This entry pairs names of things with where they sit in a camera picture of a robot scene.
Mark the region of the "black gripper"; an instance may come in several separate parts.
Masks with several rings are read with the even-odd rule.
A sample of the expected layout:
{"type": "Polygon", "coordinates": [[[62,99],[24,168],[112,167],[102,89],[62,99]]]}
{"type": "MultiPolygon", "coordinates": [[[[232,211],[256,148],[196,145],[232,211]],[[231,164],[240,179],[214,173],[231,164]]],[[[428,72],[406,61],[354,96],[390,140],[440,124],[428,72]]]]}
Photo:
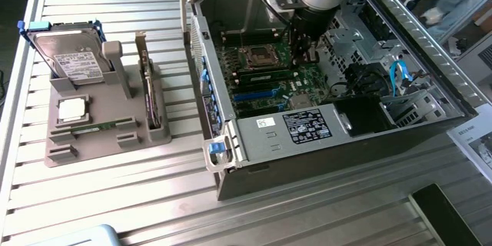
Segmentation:
{"type": "Polygon", "coordinates": [[[295,11],[290,26],[290,65],[319,63],[316,51],[322,35],[326,34],[339,7],[318,11],[299,9],[295,11]]]}

